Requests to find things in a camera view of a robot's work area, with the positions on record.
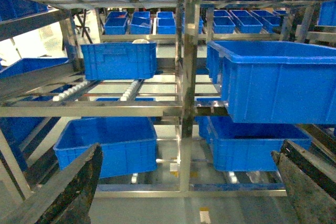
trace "blue plastic crate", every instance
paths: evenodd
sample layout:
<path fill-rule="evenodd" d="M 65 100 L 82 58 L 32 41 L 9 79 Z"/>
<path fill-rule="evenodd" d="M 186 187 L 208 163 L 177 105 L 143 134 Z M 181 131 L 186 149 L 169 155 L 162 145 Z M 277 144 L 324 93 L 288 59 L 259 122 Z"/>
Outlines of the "blue plastic crate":
<path fill-rule="evenodd" d="M 252 16 L 256 18 L 262 18 L 262 17 L 274 17 L 275 15 L 273 13 L 270 13 L 267 10 L 252 10 L 251 11 Z"/>
<path fill-rule="evenodd" d="M 151 18 L 151 12 L 134 12 L 133 17 L 137 18 Z"/>
<path fill-rule="evenodd" d="M 336 1 L 322 4 L 318 24 L 319 26 L 336 26 Z"/>
<path fill-rule="evenodd" d="M 107 35 L 121 35 L 126 34 L 127 18 L 109 18 L 105 25 L 105 34 Z"/>
<path fill-rule="evenodd" d="M 209 98 L 196 98 L 196 101 L 199 102 L 212 102 L 212 101 L 219 101 L 219 97 L 209 97 Z M 208 137 L 208 117 L 207 116 L 196 116 L 195 121 L 198 123 L 198 134 L 200 137 L 204 138 L 206 142 L 209 144 L 209 137 Z"/>
<path fill-rule="evenodd" d="M 227 10 L 214 10 L 214 17 L 231 17 Z"/>
<path fill-rule="evenodd" d="M 157 34 L 176 34 L 176 22 L 173 18 L 158 18 L 157 24 Z"/>
<path fill-rule="evenodd" d="M 228 116 L 208 118 L 214 167 L 221 172 L 276 171 L 271 151 L 284 140 L 308 149 L 312 137 L 291 124 L 234 123 Z"/>
<path fill-rule="evenodd" d="M 215 88 L 234 122 L 336 124 L 335 48 L 284 41 L 208 47 L 223 60 Z"/>
<path fill-rule="evenodd" d="M 262 23 L 263 28 L 272 34 L 274 33 L 273 28 L 280 26 L 280 17 L 263 17 L 260 22 Z"/>
<path fill-rule="evenodd" d="M 38 2 L 35 3 L 35 10 L 38 13 L 44 13 L 48 11 L 48 6 L 45 4 L 40 4 Z"/>
<path fill-rule="evenodd" d="M 128 12 L 110 12 L 106 20 L 110 18 L 127 18 Z"/>
<path fill-rule="evenodd" d="M 214 18 L 214 33 L 216 34 L 232 34 L 236 25 L 229 17 Z"/>
<path fill-rule="evenodd" d="M 256 18 L 251 16 L 234 18 L 233 21 L 239 31 L 243 34 L 258 34 L 263 28 L 262 23 L 260 23 Z"/>
<path fill-rule="evenodd" d="M 246 10 L 230 10 L 230 14 L 232 18 L 252 17 L 252 15 Z"/>
<path fill-rule="evenodd" d="M 133 17 L 130 24 L 130 34 L 150 34 L 152 21 L 149 18 Z"/>
<path fill-rule="evenodd" d="M 148 118 L 78 119 L 67 124 L 54 150 L 63 170 L 92 144 L 100 143 L 103 151 L 100 178 L 107 178 L 155 170 L 156 139 Z"/>
<path fill-rule="evenodd" d="M 47 11 L 47 6 L 30 0 L 0 0 L 0 21 Z"/>
<path fill-rule="evenodd" d="M 156 72 L 156 42 L 81 45 L 87 80 L 149 79 Z"/>
<path fill-rule="evenodd" d="M 23 58 L 0 71 L 0 79 L 63 64 L 68 58 Z"/>
<path fill-rule="evenodd" d="M 273 14 L 276 16 L 287 15 L 286 10 L 273 10 Z"/>
<path fill-rule="evenodd" d="M 157 12 L 156 13 L 157 18 L 174 18 L 174 13 L 173 12 Z"/>
<path fill-rule="evenodd" d="M 25 72 L 30 72 L 37 69 L 47 68 L 54 65 L 65 63 L 67 58 L 24 58 L 13 65 L 0 71 L 0 79 L 15 76 Z M 53 92 L 63 92 L 63 88 L 54 90 Z M 48 101 L 52 97 L 37 97 L 33 101 Z M 24 101 L 32 100 L 31 97 L 23 99 Z M 32 130 L 42 122 L 44 118 L 0 118 L 0 128 L 10 145 L 12 152 L 22 171 L 27 169 L 27 163 L 19 149 L 20 143 L 32 132 Z"/>

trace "tiled floor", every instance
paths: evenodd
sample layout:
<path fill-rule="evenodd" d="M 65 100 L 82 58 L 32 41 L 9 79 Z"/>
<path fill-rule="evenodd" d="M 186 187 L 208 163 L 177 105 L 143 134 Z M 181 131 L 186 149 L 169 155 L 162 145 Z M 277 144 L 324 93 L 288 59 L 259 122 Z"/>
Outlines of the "tiled floor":
<path fill-rule="evenodd" d="M 96 18 L 91 12 L 88 15 L 87 26 L 90 27 L 93 42 L 99 42 Z M 58 24 L 40 29 L 39 34 L 45 51 L 53 57 L 63 57 L 61 51 L 61 31 Z M 79 36 L 80 44 L 86 44 L 87 39 Z M 34 52 L 34 44 L 26 45 Z M 174 57 L 173 45 L 158 45 L 157 57 Z M 198 57 L 206 57 L 206 46 L 198 48 Z M 155 76 L 148 81 L 174 81 L 173 76 Z M 197 76 L 197 81 L 209 81 L 208 76 Z M 124 92 L 128 86 L 118 85 L 98 86 L 91 92 Z M 174 92 L 174 86 L 144 85 L 143 92 Z M 215 92 L 213 86 L 197 85 L 196 92 Z M 157 97 L 156 100 L 174 100 L 174 97 Z M 43 144 L 36 149 L 29 163 L 36 160 L 47 148 L 54 145 L 66 123 L 73 118 L 62 118 L 55 128 L 48 134 Z M 159 138 L 174 137 L 173 126 L 156 126 Z M 198 136 L 198 126 L 194 126 L 194 135 Z M 175 142 L 159 142 L 161 158 L 172 158 L 177 155 Z M 201 143 L 193 145 L 193 158 L 205 158 Z M 193 167 L 198 177 L 194 183 L 223 183 L 221 173 L 215 171 L 207 163 L 199 163 Z M 156 171 L 157 184 L 176 184 L 178 179 L 169 173 L 169 165 L 159 165 Z M 0 194 L 0 215 L 12 209 L 8 195 Z M 276 197 L 241 197 L 241 198 L 116 198 L 94 199 L 90 217 L 93 224 L 110 223 L 145 223 L 145 224 L 173 224 L 173 223 L 200 223 L 200 207 L 209 208 L 211 223 L 227 224 L 278 224 L 298 223 L 295 213 L 286 198 Z"/>

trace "vertical metal post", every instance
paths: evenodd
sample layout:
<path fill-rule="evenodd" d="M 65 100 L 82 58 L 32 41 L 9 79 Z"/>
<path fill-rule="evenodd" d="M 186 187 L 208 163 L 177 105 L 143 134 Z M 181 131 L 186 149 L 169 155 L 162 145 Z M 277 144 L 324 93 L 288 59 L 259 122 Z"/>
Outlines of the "vertical metal post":
<path fill-rule="evenodd" d="M 301 23 L 301 28 L 299 32 L 299 36 L 297 39 L 298 43 L 304 43 L 306 37 L 308 35 L 308 29 L 310 27 L 311 18 L 313 17 L 315 6 L 309 6 L 306 8 L 305 15 L 303 16 L 303 20 Z"/>
<path fill-rule="evenodd" d="M 189 191 L 200 2 L 185 0 L 180 191 Z"/>
<path fill-rule="evenodd" d="M 94 11 L 95 11 L 95 14 L 96 14 L 96 19 L 97 19 L 99 42 L 102 42 L 101 41 L 101 35 L 103 34 L 103 32 L 102 32 L 102 29 L 101 29 L 101 19 L 100 19 L 100 14 L 99 14 L 99 8 L 95 8 Z"/>
<path fill-rule="evenodd" d="M 13 174 L 13 177 L 16 181 L 18 189 L 20 190 L 19 193 L 22 195 L 22 198 L 23 199 L 29 198 L 32 192 L 30 191 L 28 182 L 24 177 L 19 165 L 17 164 L 16 158 L 13 155 L 13 152 L 10 149 L 10 146 L 6 141 L 6 138 L 1 130 L 0 130 L 0 152 L 4 156 L 6 163 L 11 173 Z"/>
<path fill-rule="evenodd" d="M 175 70 L 178 72 L 182 59 L 182 12 L 183 0 L 178 0 L 176 8 Z"/>
<path fill-rule="evenodd" d="M 175 39 L 175 93 L 177 94 L 175 100 L 181 101 L 182 99 L 182 22 L 183 22 L 183 0 L 178 0 L 176 7 L 176 39 Z"/>
<path fill-rule="evenodd" d="M 214 37 L 214 10 L 213 7 L 206 10 L 206 42 L 211 41 Z"/>
<path fill-rule="evenodd" d="M 67 18 L 59 22 L 63 35 L 64 47 L 66 49 L 69 61 L 73 63 L 74 70 L 80 71 L 83 69 L 83 66 L 80 64 L 80 61 L 78 60 L 80 53 L 79 53 L 77 36 L 75 32 L 75 23 L 73 21 L 71 12 L 65 11 L 65 14 Z"/>
<path fill-rule="evenodd" d="M 288 9 L 287 8 L 287 15 L 284 18 L 284 21 L 282 23 L 282 28 L 281 28 L 281 34 L 280 34 L 280 41 L 288 41 L 290 38 L 290 33 L 292 30 L 292 26 L 293 26 L 293 21 L 295 18 L 295 10 L 292 9 Z"/>

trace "stainless steel shelving rack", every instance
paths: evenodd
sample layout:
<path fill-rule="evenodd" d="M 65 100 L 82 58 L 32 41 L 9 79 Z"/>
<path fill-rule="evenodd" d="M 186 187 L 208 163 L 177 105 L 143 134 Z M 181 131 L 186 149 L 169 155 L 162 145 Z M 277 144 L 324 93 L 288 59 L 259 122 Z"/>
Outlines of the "stainless steel shelving rack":
<path fill-rule="evenodd" d="M 57 95 L 52 94 L 55 88 L 61 87 L 66 83 L 76 84 L 82 80 L 83 64 L 79 57 L 78 43 L 76 34 L 71 22 L 71 16 L 68 11 L 56 10 L 46 14 L 38 14 L 28 18 L 8 21 L 0 23 L 0 40 L 11 38 L 15 35 L 36 29 L 54 22 L 60 21 L 62 34 L 65 40 L 65 46 L 69 57 L 69 63 L 55 66 L 48 69 L 33 71 L 22 75 L 0 80 L 0 116 L 2 117 L 21 117 L 21 116 L 46 116 L 48 118 L 61 116 L 157 116 L 161 118 L 157 124 L 175 125 L 176 137 L 174 139 L 166 139 L 168 141 L 176 141 L 178 146 L 178 155 L 175 159 L 162 160 L 158 159 L 158 163 L 177 163 L 179 183 L 176 185 L 99 185 L 96 197 L 238 197 L 238 196 L 285 196 L 285 190 L 280 186 L 281 183 L 260 184 L 263 179 L 259 174 L 257 179 L 251 179 L 252 182 L 259 184 L 249 184 L 246 186 L 223 184 L 191 184 L 191 156 L 192 129 L 195 116 L 206 115 L 228 115 L 225 109 L 225 102 L 201 103 L 194 102 L 195 96 L 212 96 L 216 94 L 195 93 L 197 83 L 196 71 L 205 68 L 205 60 L 197 58 L 197 46 L 199 40 L 288 40 L 292 27 L 293 17 L 296 13 L 296 7 L 306 7 L 306 14 L 300 29 L 299 39 L 304 41 L 306 38 L 314 40 L 323 40 L 329 36 L 325 34 L 330 32 L 330 28 L 319 28 L 317 31 L 311 31 L 309 24 L 311 23 L 312 13 L 315 6 L 320 5 L 323 1 L 316 0 L 265 0 L 265 1 L 238 1 L 238 0 L 219 0 L 219 1 L 203 1 L 203 0 L 178 0 L 177 2 L 159 2 L 160 5 L 172 3 L 176 5 L 176 21 L 177 33 L 175 35 L 123 35 L 123 36 L 107 36 L 102 33 L 100 26 L 99 14 L 97 13 L 97 21 L 99 27 L 99 35 L 101 41 L 132 41 L 134 39 L 144 38 L 147 40 L 175 40 L 176 54 L 175 58 L 159 58 L 158 70 L 161 74 L 170 74 L 175 76 L 173 82 L 143 82 L 142 85 L 148 84 L 170 84 L 175 86 L 174 93 L 150 93 L 150 94 L 132 94 L 132 97 L 143 96 L 166 96 L 175 97 L 175 101 L 153 101 L 153 102 L 97 102 L 89 101 L 89 96 L 119 96 L 117 93 L 94 94 L 89 91 L 97 85 L 118 85 L 121 82 L 90 82 L 83 90 L 80 90 L 61 102 L 33 102 L 22 101 L 21 99 L 28 96 L 39 95 Z M 47 2 L 50 5 L 60 5 L 62 2 Z M 106 1 L 90 2 L 93 7 L 100 7 L 106 4 Z M 132 6 L 142 7 L 143 4 L 158 2 L 139 2 L 139 0 L 131 0 Z M 129 7 L 127 4 L 108 2 L 114 7 Z M 198 20 L 201 5 L 207 5 L 207 33 L 198 34 Z M 286 7 L 288 15 L 284 21 L 281 35 L 276 34 L 233 34 L 219 35 L 213 34 L 212 21 L 214 7 Z M 182 10 L 185 9 L 185 35 L 182 35 Z M 319 147 L 330 159 L 336 160 L 336 152 L 331 144 L 330 139 L 317 130 L 314 125 L 303 126 L 315 139 L 315 146 Z M 28 187 L 27 177 L 39 175 L 46 180 L 44 172 L 50 173 L 54 166 L 50 164 L 51 151 L 47 152 L 44 160 L 38 160 L 33 165 L 35 170 L 30 175 L 23 175 L 18 164 L 3 136 L 0 134 L 0 151 L 4 156 L 4 162 L 0 163 L 1 174 L 3 180 L 12 193 L 17 202 L 29 197 L 31 189 L 34 189 L 35 180 Z M 7 168 L 9 173 L 2 172 Z M 281 182 L 280 178 L 275 176 L 275 182 Z"/>

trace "horizontal metal beam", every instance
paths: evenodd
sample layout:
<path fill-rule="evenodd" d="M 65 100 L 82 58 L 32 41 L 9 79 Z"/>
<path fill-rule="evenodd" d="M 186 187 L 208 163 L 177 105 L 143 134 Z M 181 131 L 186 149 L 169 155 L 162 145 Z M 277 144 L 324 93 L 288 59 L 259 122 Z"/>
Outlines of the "horizontal metal beam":
<path fill-rule="evenodd" d="M 45 69 L 35 70 L 0 80 L 0 102 L 15 98 L 32 89 L 62 81 L 62 78 L 74 75 L 71 63 L 65 63 Z"/>
<path fill-rule="evenodd" d="M 195 116 L 228 115 L 225 102 L 195 103 Z M 17 102 L 0 106 L 2 117 L 35 116 L 181 116 L 182 103 L 176 101 L 78 101 L 55 104 L 48 102 Z"/>
<path fill-rule="evenodd" d="M 201 1 L 201 4 L 205 5 L 235 5 L 235 6 L 242 6 L 242 5 L 253 5 L 253 6 L 260 6 L 260 5 L 272 5 L 272 6 L 296 6 L 296 5 L 314 5 L 314 4 L 321 4 L 328 0 L 322 1 L 312 1 L 312 0 L 287 0 L 287 1 Z M 177 1 L 143 1 L 140 3 L 124 3 L 124 2 L 116 2 L 113 0 L 103 0 L 103 1 L 89 1 L 83 3 L 83 1 L 41 1 L 41 3 L 45 3 L 48 5 L 67 5 L 67 4 L 89 4 L 95 7 L 100 7 L 104 5 L 110 5 L 117 8 L 129 8 L 129 7 L 141 7 L 142 5 L 161 5 L 161 6 L 175 6 Z"/>
<path fill-rule="evenodd" d="M 307 34 L 307 39 L 334 43 L 336 42 L 336 33 L 322 33 L 319 31 L 310 31 Z"/>
<path fill-rule="evenodd" d="M 286 190 L 253 191 L 96 191 L 95 198 L 286 197 Z"/>
<path fill-rule="evenodd" d="M 135 39 L 146 40 L 175 40 L 176 35 L 102 35 L 101 40 L 109 41 L 132 41 Z M 199 40 L 206 40 L 206 34 L 199 34 Z M 214 40 L 279 40 L 278 34 L 214 34 Z"/>
<path fill-rule="evenodd" d="M 68 11 L 51 10 L 24 18 L 11 19 L 0 23 L 0 41 L 53 24 L 69 17 Z"/>

